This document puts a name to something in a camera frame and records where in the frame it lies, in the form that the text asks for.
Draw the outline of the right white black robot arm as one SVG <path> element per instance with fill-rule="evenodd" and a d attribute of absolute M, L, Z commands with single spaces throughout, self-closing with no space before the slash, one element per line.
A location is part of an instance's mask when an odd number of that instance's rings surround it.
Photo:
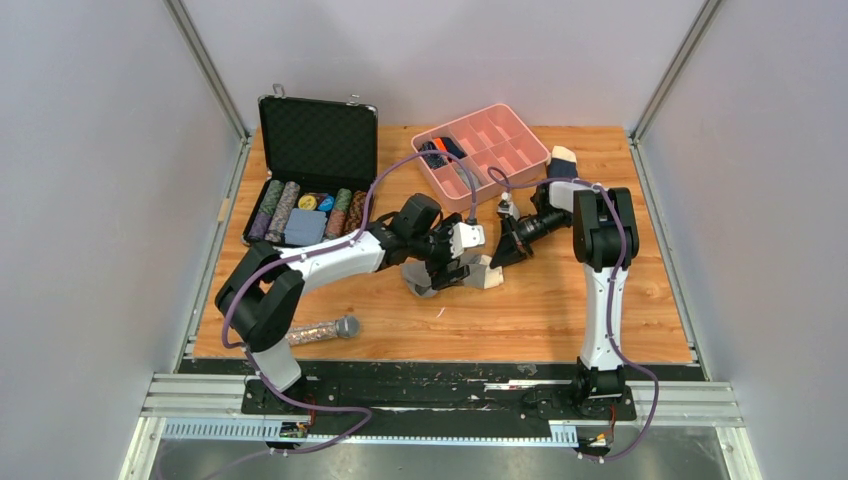
<path fill-rule="evenodd" d="M 632 197 L 626 188 L 606 190 L 580 180 L 536 187 L 533 215 L 520 216 L 505 192 L 497 205 L 500 238 L 491 266 L 507 267 L 533 256 L 532 244 L 568 227 L 573 252 L 586 281 L 586 326 L 569 403 L 576 413 L 596 417 L 614 412 L 626 397 L 619 346 L 623 293 L 639 250 Z"/>

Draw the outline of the black poker chip case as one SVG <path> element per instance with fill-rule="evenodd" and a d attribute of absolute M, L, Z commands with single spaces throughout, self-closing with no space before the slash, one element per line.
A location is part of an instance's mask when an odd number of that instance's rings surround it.
<path fill-rule="evenodd" d="M 341 188 L 366 191 L 378 173 L 378 110 L 375 106 L 266 94 L 257 100 L 267 179 L 242 232 L 249 246 L 273 181 L 294 182 L 302 194 L 335 197 Z"/>

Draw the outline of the grey underwear white waistband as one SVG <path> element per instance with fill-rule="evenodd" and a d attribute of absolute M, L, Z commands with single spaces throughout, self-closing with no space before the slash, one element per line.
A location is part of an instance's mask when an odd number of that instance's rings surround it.
<path fill-rule="evenodd" d="M 451 287 L 488 290 L 505 281 L 502 267 L 492 267 L 492 258 L 484 254 L 465 253 L 450 262 L 446 270 L 436 275 L 428 272 L 424 261 L 407 262 L 401 266 L 404 282 L 412 294 L 431 298 Z"/>

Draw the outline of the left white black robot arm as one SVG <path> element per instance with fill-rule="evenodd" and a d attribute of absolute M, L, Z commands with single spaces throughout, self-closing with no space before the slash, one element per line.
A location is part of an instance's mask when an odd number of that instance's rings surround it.
<path fill-rule="evenodd" d="M 302 296 L 409 259 L 423 262 L 433 289 L 453 287 L 470 273 L 461 256 L 484 243 L 477 221 L 459 213 L 445 215 L 433 198 L 421 193 L 399 211 L 335 240 L 285 250 L 256 242 L 215 296 L 214 305 L 224 317 L 222 342 L 246 351 L 269 386 L 271 404 L 283 413 L 296 412 L 307 389 L 285 336 Z M 231 331 L 238 342 L 230 341 Z"/>

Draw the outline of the pink compartment organizer tray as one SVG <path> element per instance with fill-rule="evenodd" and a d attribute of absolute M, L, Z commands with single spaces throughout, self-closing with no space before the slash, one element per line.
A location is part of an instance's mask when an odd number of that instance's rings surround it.
<path fill-rule="evenodd" d="M 430 170 L 422 158 L 419 169 L 441 205 L 463 211 L 471 206 L 471 188 L 477 203 L 498 197 L 503 188 L 488 175 L 490 167 L 503 171 L 512 183 L 526 183 L 546 169 L 551 153 L 531 128 L 506 104 L 498 103 L 415 135 L 412 148 L 437 137 L 452 138 L 466 153 L 458 162 Z"/>

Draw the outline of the aluminium frame rail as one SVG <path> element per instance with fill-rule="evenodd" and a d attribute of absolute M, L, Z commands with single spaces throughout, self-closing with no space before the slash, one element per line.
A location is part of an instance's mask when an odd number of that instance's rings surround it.
<path fill-rule="evenodd" d="M 151 383 L 124 460 L 124 479 L 145 479 L 160 443 L 212 439 L 272 443 L 528 446 L 576 449 L 634 427 L 639 441 L 663 428 L 710 428 L 733 479 L 761 473 L 731 387 L 721 382 L 635 381 L 616 407 L 580 414 L 558 380 L 470 381 L 351 387 L 312 378 L 329 409 L 279 399 L 254 375 L 158 374 Z"/>

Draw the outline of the rolled navy underwear in tray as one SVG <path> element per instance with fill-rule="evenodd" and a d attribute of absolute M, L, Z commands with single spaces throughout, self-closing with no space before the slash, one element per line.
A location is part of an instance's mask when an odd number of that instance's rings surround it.
<path fill-rule="evenodd" d="M 444 150 L 458 159 L 462 159 L 467 156 L 467 153 L 452 138 L 440 137 L 439 140 L 442 142 Z"/>

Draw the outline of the navy sock cream toe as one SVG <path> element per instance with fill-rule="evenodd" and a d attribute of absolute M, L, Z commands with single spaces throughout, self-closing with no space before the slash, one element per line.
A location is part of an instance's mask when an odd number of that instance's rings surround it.
<path fill-rule="evenodd" d="M 547 165 L 547 176 L 549 178 L 578 178 L 576 153 L 565 146 L 555 145 Z"/>

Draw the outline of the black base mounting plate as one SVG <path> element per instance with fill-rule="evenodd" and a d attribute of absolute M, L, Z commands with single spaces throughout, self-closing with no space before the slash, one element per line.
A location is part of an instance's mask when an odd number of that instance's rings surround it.
<path fill-rule="evenodd" d="M 633 421 L 632 394 L 615 411 L 579 415 L 569 403 L 573 363 L 377 362 L 312 360 L 287 390 L 304 403 L 334 407 L 317 413 L 316 434 L 342 432 L 372 411 L 363 435 L 540 438 L 551 420 L 603 428 Z"/>

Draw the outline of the rolled dark patterned underwear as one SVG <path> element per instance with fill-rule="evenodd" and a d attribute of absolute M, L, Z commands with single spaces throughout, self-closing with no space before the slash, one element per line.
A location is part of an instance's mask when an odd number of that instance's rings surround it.
<path fill-rule="evenodd" d="M 443 157 L 440 156 L 441 151 L 435 150 L 432 142 L 425 142 L 419 148 L 419 152 L 424 152 L 422 160 L 430 170 L 437 170 L 449 164 Z"/>

